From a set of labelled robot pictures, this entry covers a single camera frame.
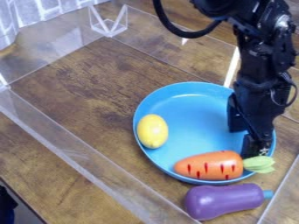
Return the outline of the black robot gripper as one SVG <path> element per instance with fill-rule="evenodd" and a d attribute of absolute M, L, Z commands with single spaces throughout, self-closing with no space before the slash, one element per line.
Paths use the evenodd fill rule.
<path fill-rule="evenodd" d="M 247 130 L 241 156 L 243 159 L 266 156 L 274 141 L 274 120 L 294 103 L 289 99 L 297 88 L 290 73 L 281 73 L 259 82 L 259 78 L 238 74 L 234 93 L 228 97 L 228 131 Z"/>

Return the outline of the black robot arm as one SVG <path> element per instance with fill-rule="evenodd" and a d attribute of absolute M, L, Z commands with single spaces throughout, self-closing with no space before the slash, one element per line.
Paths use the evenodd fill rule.
<path fill-rule="evenodd" d="M 285 0 L 191 0 L 210 18 L 232 24 L 241 68 L 228 97 L 228 130 L 246 131 L 241 156 L 265 156 L 274 145 L 274 120 L 294 103 L 298 88 L 295 23 Z"/>

